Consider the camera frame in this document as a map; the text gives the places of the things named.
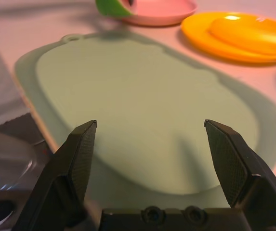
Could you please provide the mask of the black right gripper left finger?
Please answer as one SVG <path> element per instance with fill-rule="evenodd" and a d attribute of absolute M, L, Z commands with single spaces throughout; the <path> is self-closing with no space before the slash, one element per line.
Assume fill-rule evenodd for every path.
<path fill-rule="evenodd" d="M 46 164 L 17 222 L 16 231 L 63 231 L 86 218 L 96 120 L 76 127 Z"/>

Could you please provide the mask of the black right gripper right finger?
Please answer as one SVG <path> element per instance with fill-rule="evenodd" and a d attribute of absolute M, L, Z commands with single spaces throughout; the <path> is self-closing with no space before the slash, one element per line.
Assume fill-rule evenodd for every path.
<path fill-rule="evenodd" d="M 253 231 L 276 231 L 276 176 L 231 127 L 205 120 L 213 166 L 231 208 Z"/>

